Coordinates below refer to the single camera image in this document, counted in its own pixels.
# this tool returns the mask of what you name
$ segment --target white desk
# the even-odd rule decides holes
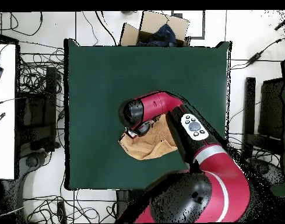
[[[5,47],[0,56],[3,73],[0,79],[0,102],[15,98],[15,45]],[[0,104],[0,179],[14,179],[15,158],[15,101]]]

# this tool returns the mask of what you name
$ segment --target cloth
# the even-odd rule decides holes
[[[137,46],[175,47],[177,46],[177,41],[171,27],[165,24],[157,32],[150,35],[146,41],[139,41]]]
[[[177,150],[169,131],[165,114],[161,115],[146,135],[132,139],[128,135],[123,134],[119,143],[129,156],[137,160],[159,158]]]

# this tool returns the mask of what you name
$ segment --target desk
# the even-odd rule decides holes
[[[144,189],[166,173],[187,169],[177,151],[144,161],[127,155],[118,143],[124,131],[118,108],[152,91],[176,92],[224,137],[228,45],[77,47],[65,40],[65,185]]]
[[[15,45],[11,44],[2,50],[0,65],[3,73],[0,79],[0,101],[15,98]],[[15,101],[0,104],[0,179],[14,179],[15,165]]]

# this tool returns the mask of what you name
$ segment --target cardboard box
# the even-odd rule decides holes
[[[146,40],[151,34],[158,31],[159,28],[166,23],[175,33],[175,39],[178,46],[183,46],[189,21],[178,17],[165,16],[164,14],[151,11],[142,12],[139,30],[127,23],[124,23],[120,44],[121,46],[135,46],[139,40]]]

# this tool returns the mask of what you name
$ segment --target white control panel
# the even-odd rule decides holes
[[[200,141],[209,137],[209,133],[194,115],[184,114],[181,123],[193,140]]]

